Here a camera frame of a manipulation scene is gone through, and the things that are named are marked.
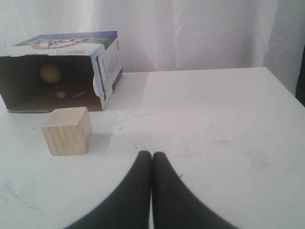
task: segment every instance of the cardboard box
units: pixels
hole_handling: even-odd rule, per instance
[[[60,67],[59,82],[40,78],[48,63]],[[0,51],[0,94],[11,113],[102,110],[121,74],[116,31],[40,35]]]

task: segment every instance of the yellow ball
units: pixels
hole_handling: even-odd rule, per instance
[[[47,83],[57,83],[61,79],[61,69],[52,63],[45,64],[39,70],[40,78]]]

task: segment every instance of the wooden block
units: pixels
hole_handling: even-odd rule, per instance
[[[92,136],[88,110],[56,109],[42,131],[53,156],[85,154]]]

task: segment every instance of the white backdrop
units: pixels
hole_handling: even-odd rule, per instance
[[[304,0],[0,0],[0,48],[39,34],[117,30],[125,72],[266,66],[291,92]]]

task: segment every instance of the white table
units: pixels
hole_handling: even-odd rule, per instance
[[[0,228],[57,229],[164,151],[207,206],[242,229],[305,227],[305,109],[266,68],[125,73],[91,112],[88,154],[52,157],[50,114],[0,105]]]

